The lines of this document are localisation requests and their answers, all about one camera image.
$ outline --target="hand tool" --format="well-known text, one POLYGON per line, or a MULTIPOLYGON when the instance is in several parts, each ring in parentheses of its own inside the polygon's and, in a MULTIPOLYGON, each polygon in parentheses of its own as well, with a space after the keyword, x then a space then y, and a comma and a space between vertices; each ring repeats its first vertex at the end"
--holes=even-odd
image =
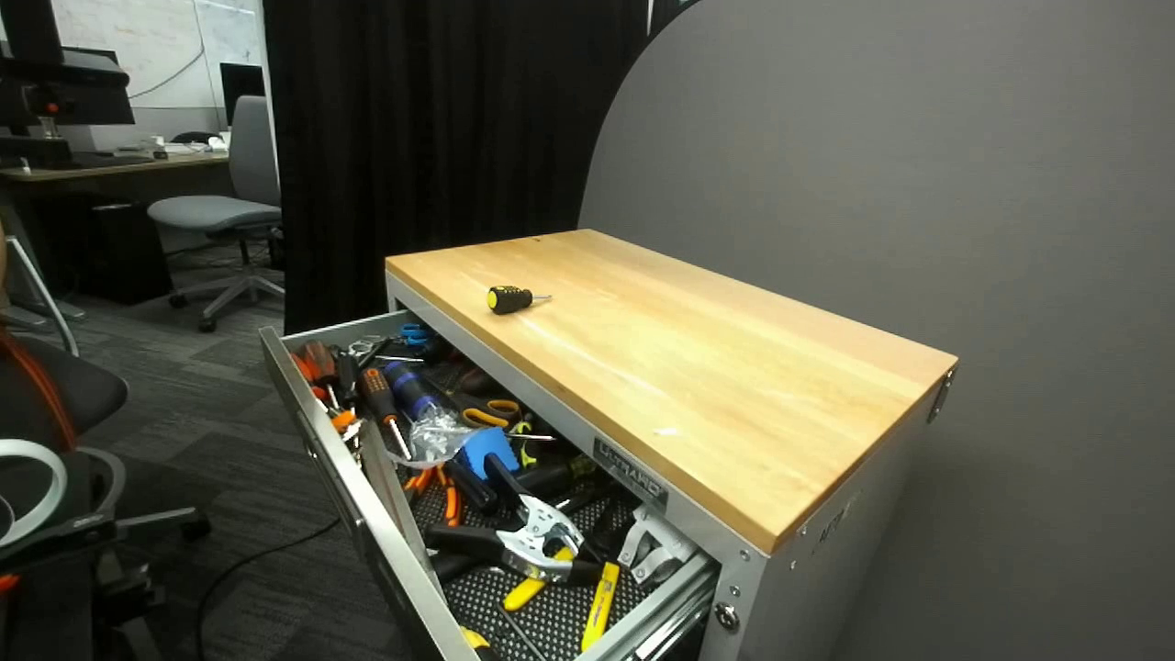
POLYGON ((469 428, 463 428, 448 399, 427 386, 407 363, 378 363, 384 376, 395 412, 407 417, 407 455, 400 464, 407 468, 436 468, 448 464, 469 437, 469 428))
POLYGON ((519 455, 511 448, 511 437, 497 428, 474 429, 463 452, 456 455, 478 483, 488 483, 488 455, 504 464, 507 473, 519 469, 519 455))
POLYGON ((580 560, 553 560, 548 546, 568 546, 571 554, 585 544, 585 534, 571 518, 567 518, 558 508, 520 494, 520 484, 498 468, 498 459, 488 459, 492 484, 504 494, 504 510, 511 523, 498 528, 427 528, 429 546, 456 550, 456 554, 478 554, 486 561, 498 561, 507 568, 519 568, 520 577, 548 577, 549 584, 585 582, 595 577, 590 561, 580 560))
POLYGON ((328 409, 339 409, 339 373, 335 373, 335 355, 324 341, 307 341, 302 346, 302 376, 307 386, 319 386, 328 395, 328 409))
POLYGON ((529 308, 531 300, 537 300, 537 295, 531 295, 531 292, 520 292, 520 288, 488 288, 488 295, 486 295, 486 306, 488 306, 488 311, 497 311, 497 315, 520 311, 520 308, 529 308))
POLYGON ((553 446, 558 440, 549 429, 541 429, 531 417, 520 417, 507 434, 520 446, 553 446))
POLYGON ((463 527, 465 505, 463 505, 463 494, 456 488, 448 468, 414 469, 414 473, 403 483, 403 496, 407 496, 407 500, 420 500, 420 496, 427 496, 433 484, 436 484, 442 496, 445 496, 445 527, 448 527, 448 528, 463 527))
POLYGON ((463 409, 463 422, 469 428, 498 428, 507 429, 520 417, 519 399, 497 396, 478 409, 463 409))
POLYGON ((335 353, 335 396, 339 409, 354 409, 360 399, 360 362, 347 353, 335 353))
POLYGON ((620 587, 620 567, 618 561, 603 561, 597 584, 595 584, 595 594, 590 594, 590 610, 586 610, 586 621, 585 621, 580 652, 590 652, 603 641, 603 632, 609 628, 618 587, 620 587))
POLYGON ((597 584, 585 621, 580 652, 590 652, 613 621, 613 603, 620 587, 618 550, 625 544, 625 534, 631 528, 631 508, 634 500, 627 494, 613 494, 603 513, 585 534, 585 554, 595 554, 603 567, 597 567, 597 584))
POLYGON ((667 528, 647 508, 631 510, 631 528, 618 561, 634 577, 634 584, 666 577, 667 567, 693 560, 693 544, 667 528))
POLYGON ((507 610, 507 615, 519 615, 519 610, 529 608, 543 587, 548 587, 548 577, 526 577, 526 582, 519 582, 519 584, 504 594, 504 610, 507 610))
POLYGON ((407 448, 407 440, 403 440, 403 434, 400 434, 400 422, 395 422, 395 399, 392 399, 388 381, 381 379, 378 369, 365 369, 360 381, 365 381, 365 399, 367 399, 367 409, 372 409, 376 420, 395 437, 400 455, 411 459, 411 448, 407 448))
POLYGON ((395 341, 403 349, 433 349, 436 333, 427 324, 407 321, 407 324, 400 324, 395 341))
POLYGON ((478 655, 478 661, 498 661, 498 652, 474 628, 463 625, 463 642, 478 655))
POLYGON ((335 428, 335 434, 339 434, 341 440, 354 440, 354 437, 360 434, 360 428, 365 428, 365 420, 360 420, 355 409, 328 412, 328 420, 332 420, 332 428, 335 428))

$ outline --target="yellow handle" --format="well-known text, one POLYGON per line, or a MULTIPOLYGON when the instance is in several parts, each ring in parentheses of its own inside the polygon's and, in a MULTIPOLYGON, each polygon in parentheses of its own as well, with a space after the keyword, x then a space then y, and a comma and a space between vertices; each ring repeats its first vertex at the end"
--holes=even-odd
POLYGON ((529 600, 537 600, 543 587, 548 587, 543 577, 526 577, 520 584, 515 584, 515 587, 507 590, 504 610, 507 610, 507 615, 519 615, 519 610, 529 608, 529 600))
POLYGON ((618 561, 603 561, 597 584, 595 584, 595 594, 590 594, 590 610, 586 610, 586 621, 585 621, 580 652, 590 652, 603 641, 603 632, 609 632, 618 584, 620 584, 620 567, 618 561))

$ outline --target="workbench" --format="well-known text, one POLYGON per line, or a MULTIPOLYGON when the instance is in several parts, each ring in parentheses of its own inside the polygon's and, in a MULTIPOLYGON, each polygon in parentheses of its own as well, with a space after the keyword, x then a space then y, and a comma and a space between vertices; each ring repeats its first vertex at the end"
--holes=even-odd
MULTIPOLYGON (((400 254, 384 284, 388 315, 436 332, 698 546, 580 658, 835 652, 950 353, 590 227, 400 254), (492 315, 488 288, 537 306, 492 315)), ((395 603, 442 658, 469 658, 388 468, 339 446, 289 363, 307 339, 381 324, 263 349, 395 603)))

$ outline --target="metal drawer frame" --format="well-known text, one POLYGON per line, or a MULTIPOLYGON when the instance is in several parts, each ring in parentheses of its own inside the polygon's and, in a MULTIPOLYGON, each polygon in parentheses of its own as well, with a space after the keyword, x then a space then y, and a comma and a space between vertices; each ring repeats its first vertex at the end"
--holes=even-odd
MULTIPOLYGON (((259 349, 276 373, 279 395, 296 412, 296 428, 314 459, 324 459, 335 494, 346 505, 347 527, 365 544, 381 554, 381 568, 395 582, 400 594, 414 610, 414 621, 433 641, 436 655, 448 661, 474 661, 474 652, 463 642, 463 628, 448 610, 448 600, 421 560, 421 534, 411 518, 411 508, 395 483, 388 479, 388 459, 376 428, 365 429, 360 452, 346 448, 324 412, 324 406, 305 386, 292 349, 305 341, 346 346, 355 333, 384 339, 403 311, 367 315, 354 324, 335 324, 319 332, 302 332, 279 339, 259 332, 259 349)), ((702 554, 667 577, 652 594, 647 594, 631 615, 625 615, 586 655, 585 661, 613 658, 661 658, 673 642, 709 615, 715 584, 715 567, 702 554)))

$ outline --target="wooden workbench top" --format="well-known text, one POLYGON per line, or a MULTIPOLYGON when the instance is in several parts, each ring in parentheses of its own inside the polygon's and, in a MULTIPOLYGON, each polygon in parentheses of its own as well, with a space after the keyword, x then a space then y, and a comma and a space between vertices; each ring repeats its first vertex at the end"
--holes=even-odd
POLYGON ((585 227, 384 270, 766 554, 953 369, 585 227), (504 284, 549 300, 492 315, 504 284))

